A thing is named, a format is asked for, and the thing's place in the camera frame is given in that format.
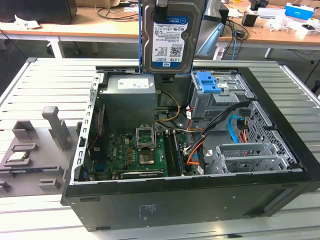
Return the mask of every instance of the gray plastic stand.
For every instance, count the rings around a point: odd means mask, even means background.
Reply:
[[[76,150],[76,127],[58,118],[58,108],[47,106],[42,116],[51,125],[34,128],[30,121],[17,121],[15,138],[0,162],[0,197],[61,194],[70,161]],[[10,159],[27,152],[24,159]]]

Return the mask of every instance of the computer chip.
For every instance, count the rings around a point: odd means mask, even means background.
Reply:
[[[139,164],[140,165],[151,165],[155,164],[155,151],[152,150],[141,150],[139,153]]]

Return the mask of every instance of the barcode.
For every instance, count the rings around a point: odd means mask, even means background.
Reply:
[[[180,58],[182,47],[172,46],[170,48],[170,57]]]

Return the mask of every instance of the blue drive latch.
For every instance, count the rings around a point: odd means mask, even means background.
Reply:
[[[216,79],[211,75],[211,72],[198,71],[196,78],[203,93],[221,93],[221,88],[217,86]]]

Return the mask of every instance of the motherboard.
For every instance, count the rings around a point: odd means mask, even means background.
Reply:
[[[168,149],[165,148],[163,132],[150,135],[149,132],[110,134],[107,144],[106,159],[92,161],[89,177],[96,181],[168,177]],[[176,134],[178,154],[187,145],[187,135],[184,132]],[[154,147],[140,147],[154,141]]]

